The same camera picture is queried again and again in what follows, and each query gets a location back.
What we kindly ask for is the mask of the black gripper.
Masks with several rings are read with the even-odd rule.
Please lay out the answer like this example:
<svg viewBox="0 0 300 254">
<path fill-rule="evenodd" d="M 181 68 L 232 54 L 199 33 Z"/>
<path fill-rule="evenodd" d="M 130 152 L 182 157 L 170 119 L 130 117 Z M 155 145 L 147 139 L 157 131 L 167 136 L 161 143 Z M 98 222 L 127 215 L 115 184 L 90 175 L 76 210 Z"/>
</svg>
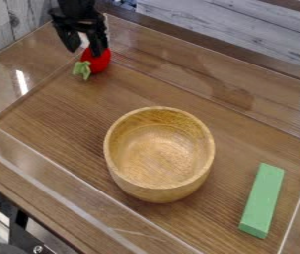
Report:
<svg viewBox="0 0 300 254">
<path fill-rule="evenodd" d="M 48 11 L 52 18 L 52 25 L 56 29 L 59 38 L 68 49 L 74 52 L 80 46 L 78 31 L 86 32 L 90 41 L 92 55 L 99 57 L 108 48 L 108 38 L 106 34 L 106 18 L 95 8 L 86 9 L 78 15 L 75 12 L 65 14 L 59 7 Z"/>
</svg>

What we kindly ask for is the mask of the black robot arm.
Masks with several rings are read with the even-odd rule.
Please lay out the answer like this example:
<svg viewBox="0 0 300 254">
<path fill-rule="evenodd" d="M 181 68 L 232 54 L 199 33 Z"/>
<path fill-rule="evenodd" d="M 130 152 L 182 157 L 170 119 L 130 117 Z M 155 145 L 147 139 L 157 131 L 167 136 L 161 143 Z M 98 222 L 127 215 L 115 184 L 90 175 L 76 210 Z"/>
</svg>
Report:
<svg viewBox="0 0 300 254">
<path fill-rule="evenodd" d="M 95 9 L 95 0 L 57 0 L 59 6 L 48 14 L 65 48 L 74 52 L 80 46 L 80 33 L 88 39 L 91 54 L 99 57 L 108 48 L 104 15 Z"/>
</svg>

